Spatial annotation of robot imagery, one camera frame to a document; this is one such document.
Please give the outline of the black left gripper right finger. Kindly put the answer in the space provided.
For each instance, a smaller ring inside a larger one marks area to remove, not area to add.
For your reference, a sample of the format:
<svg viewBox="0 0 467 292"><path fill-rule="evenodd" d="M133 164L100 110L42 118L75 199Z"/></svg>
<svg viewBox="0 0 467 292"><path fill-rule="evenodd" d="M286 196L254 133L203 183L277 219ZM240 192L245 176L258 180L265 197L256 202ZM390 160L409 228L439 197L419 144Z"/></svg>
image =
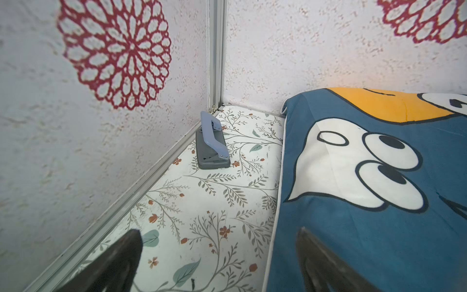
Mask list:
<svg viewBox="0 0 467 292"><path fill-rule="evenodd" d="M300 228L297 234L296 251L308 292L377 292L379 290L305 227Z"/></svg>

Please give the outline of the blue cartoon pillowcase pillow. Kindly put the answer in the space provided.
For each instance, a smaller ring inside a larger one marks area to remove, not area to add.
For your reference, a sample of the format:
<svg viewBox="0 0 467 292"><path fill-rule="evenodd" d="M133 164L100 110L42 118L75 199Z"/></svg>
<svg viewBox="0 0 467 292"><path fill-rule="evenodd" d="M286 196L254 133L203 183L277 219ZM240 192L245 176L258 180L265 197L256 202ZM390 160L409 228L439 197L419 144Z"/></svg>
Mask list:
<svg viewBox="0 0 467 292"><path fill-rule="evenodd" d="M306 292L305 227L382 292L467 289L467 97L324 88L287 99L263 291Z"/></svg>

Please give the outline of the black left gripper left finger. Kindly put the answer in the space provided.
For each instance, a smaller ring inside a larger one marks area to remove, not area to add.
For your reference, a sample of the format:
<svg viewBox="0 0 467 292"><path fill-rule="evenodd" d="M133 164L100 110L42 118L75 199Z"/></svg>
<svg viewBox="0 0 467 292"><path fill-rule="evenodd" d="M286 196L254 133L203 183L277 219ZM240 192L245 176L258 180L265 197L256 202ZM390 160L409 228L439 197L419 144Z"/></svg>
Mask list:
<svg viewBox="0 0 467 292"><path fill-rule="evenodd" d="M127 231L58 292L128 292L143 249L137 229Z"/></svg>

